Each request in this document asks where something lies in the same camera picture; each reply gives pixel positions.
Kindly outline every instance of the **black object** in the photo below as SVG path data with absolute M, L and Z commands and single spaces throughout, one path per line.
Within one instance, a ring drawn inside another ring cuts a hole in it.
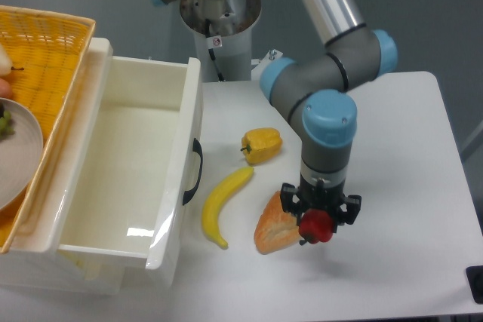
M 469 287 L 473 299 L 479 305 L 483 305 L 483 265 L 475 265 L 466 269 Z
M 280 191 L 281 208 L 297 218 L 297 225 L 308 209 L 324 210 L 334 221 L 335 233 L 338 225 L 352 225 L 361 210 L 362 198 L 359 195 L 345 196 L 342 190 L 343 182 L 330 189 L 325 189 L 322 181 L 312 186 L 303 178 L 300 178 L 299 188 L 285 182 Z
M 196 191 L 198 190 L 199 187 L 199 182 L 202 179 L 202 171 L 203 171 L 203 150 L 202 150 L 202 145 L 199 143 L 197 139 L 193 140 L 193 152 L 196 152 L 199 157 L 200 157 L 200 162 L 199 162 L 199 172 L 198 172 L 198 179 L 196 180 L 196 184 L 191 190 L 186 190 L 183 195 L 183 205 L 186 205 L 189 203 L 191 199 L 193 199 L 193 196 L 195 196 Z

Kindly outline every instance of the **black handle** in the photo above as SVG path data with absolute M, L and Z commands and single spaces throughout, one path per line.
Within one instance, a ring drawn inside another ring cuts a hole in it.
M 200 162 L 199 162 L 199 172 L 198 172 L 198 179 L 196 180 L 196 184 L 191 190 L 186 190 L 183 195 L 183 205 L 189 203 L 193 196 L 195 196 L 196 190 L 198 190 L 199 182 L 202 179 L 202 171 L 203 171 L 203 150 L 202 145 L 199 143 L 197 139 L 193 140 L 193 152 L 196 152 L 199 155 Z

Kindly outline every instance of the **toy fruit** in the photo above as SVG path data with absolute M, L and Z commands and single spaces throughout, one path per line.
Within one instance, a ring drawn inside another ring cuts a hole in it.
M 300 220 L 299 234 L 310 244 L 327 243 L 334 234 L 334 221 L 326 211 L 309 209 Z
M 231 173 L 214 187 L 203 206 L 203 232 L 205 232 L 208 239 L 223 249 L 228 247 L 228 242 L 221 236 L 220 227 L 218 226 L 218 216 L 221 208 L 235 192 L 250 180 L 253 174 L 254 168 L 252 166 L 242 167 Z
M 280 152 L 282 139 L 272 127 L 248 131 L 241 139 L 241 150 L 251 165 L 269 160 Z
M 8 83 L 3 78 L 0 78 L 0 98 L 8 98 L 11 99 L 13 96 L 12 87 L 10 83 Z
M 12 61 L 8 57 L 7 52 L 0 44 L 0 76 L 7 75 L 12 70 Z

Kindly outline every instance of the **wicker basket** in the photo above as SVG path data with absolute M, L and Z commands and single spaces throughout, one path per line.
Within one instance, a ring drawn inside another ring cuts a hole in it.
M 44 151 L 25 195 L 0 211 L 0 253 L 6 253 L 32 207 L 48 163 L 66 105 L 76 92 L 76 79 L 94 34 L 95 22 L 83 17 L 0 5 L 0 43 L 14 70 L 3 77 L 13 99 L 34 114 L 41 125 Z

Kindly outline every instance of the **fake banana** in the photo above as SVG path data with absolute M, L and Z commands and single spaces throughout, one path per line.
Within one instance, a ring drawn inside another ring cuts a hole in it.
M 205 235 L 218 244 L 220 248 L 228 248 L 228 242 L 223 239 L 218 226 L 218 216 L 221 208 L 254 174 L 252 166 L 242 167 L 223 179 L 209 194 L 202 211 L 202 228 Z

